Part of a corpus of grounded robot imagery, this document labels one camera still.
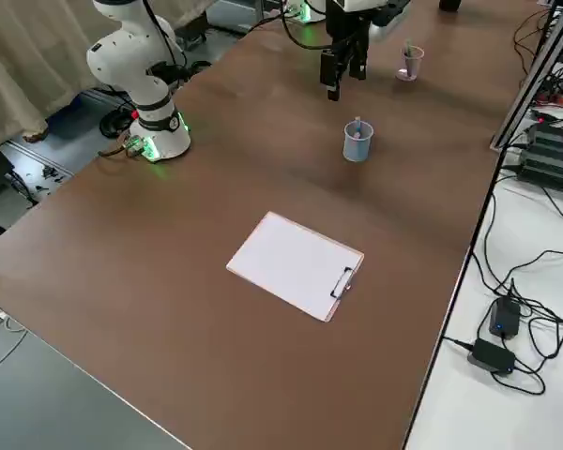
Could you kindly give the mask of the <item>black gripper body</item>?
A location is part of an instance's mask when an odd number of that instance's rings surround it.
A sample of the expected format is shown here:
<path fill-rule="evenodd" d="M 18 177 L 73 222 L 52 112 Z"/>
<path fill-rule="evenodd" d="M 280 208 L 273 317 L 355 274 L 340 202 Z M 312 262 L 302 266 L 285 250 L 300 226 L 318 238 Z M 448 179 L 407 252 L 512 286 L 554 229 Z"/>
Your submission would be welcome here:
<path fill-rule="evenodd" d="M 370 1 L 326 1 L 326 32 L 333 47 L 353 44 L 358 39 L 369 39 L 366 10 Z"/>

